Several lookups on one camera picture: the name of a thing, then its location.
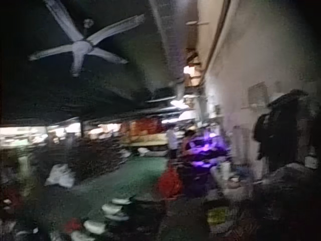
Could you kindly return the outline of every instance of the white bag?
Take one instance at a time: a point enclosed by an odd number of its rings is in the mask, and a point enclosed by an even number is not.
[[[138,152],[139,152],[140,156],[143,157],[143,156],[145,156],[145,154],[147,152],[150,152],[150,150],[145,147],[140,147],[140,148],[138,148]]]
[[[68,171],[64,173],[59,179],[59,185],[66,188],[72,188],[75,183],[74,175]]]
[[[67,164],[58,164],[52,167],[45,185],[59,184],[62,187],[71,188],[75,183],[74,175]]]
[[[126,150],[126,149],[120,150],[120,153],[121,153],[121,157],[122,157],[122,158],[127,158],[127,157],[129,157],[129,156],[131,155],[131,152],[129,152],[129,151]]]

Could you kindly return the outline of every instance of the shoe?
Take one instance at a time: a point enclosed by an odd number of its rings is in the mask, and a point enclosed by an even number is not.
[[[101,209],[104,211],[106,215],[109,215],[109,214],[114,215],[118,213],[121,210],[121,208],[122,206],[118,206],[110,203],[104,204],[101,207]]]
[[[116,205],[129,205],[129,204],[131,204],[131,201],[129,198],[113,198],[111,200],[111,202]]]
[[[93,234],[101,235],[106,231],[106,225],[102,222],[87,220],[84,222],[85,229]]]
[[[129,220],[129,216],[124,212],[118,212],[116,214],[107,214],[105,215],[106,218],[113,220],[113,221],[127,221]]]
[[[95,238],[90,237],[80,231],[73,231],[70,234],[71,240],[72,241],[94,241]]]

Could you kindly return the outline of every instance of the purple light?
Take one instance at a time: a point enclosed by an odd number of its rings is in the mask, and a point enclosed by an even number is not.
[[[203,151],[207,152],[210,149],[210,145],[209,144],[205,144],[205,146],[203,147]]]
[[[204,165],[204,162],[202,162],[202,161],[193,162],[193,165],[194,165],[195,167],[201,167],[201,166]]]

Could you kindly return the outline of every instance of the green floor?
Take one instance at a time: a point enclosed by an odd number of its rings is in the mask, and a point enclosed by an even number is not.
[[[60,230],[72,217],[103,221],[101,206],[111,198],[155,193],[157,179],[165,170],[166,162],[165,158],[135,157],[119,170],[87,180],[71,189],[44,187],[27,210],[45,226]],[[207,240],[202,202],[200,198],[171,201],[158,240]]]
[[[165,166],[165,158],[131,158],[119,170],[71,189],[45,187],[37,200],[29,204],[28,211],[46,226],[57,228],[71,217],[103,220],[101,206],[111,198],[155,192]]]

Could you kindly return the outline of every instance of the white wall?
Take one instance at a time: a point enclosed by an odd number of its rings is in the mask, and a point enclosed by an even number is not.
[[[198,26],[197,50],[202,66],[206,65],[208,59],[223,2],[224,0],[198,0],[199,22],[209,23],[208,25]]]
[[[208,110],[221,105],[227,131],[235,125],[252,129],[261,114],[247,107],[247,90],[254,84],[265,82],[270,96],[277,81],[282,92],[300,88],[316,94],[315,82],[311,82],[317,77],[316,60],[309,36],[288,6],[260,0],[231,1],[218,49],[205,74]],[[256,152],[257,144],[251,141],[249,156],[259,170]]]

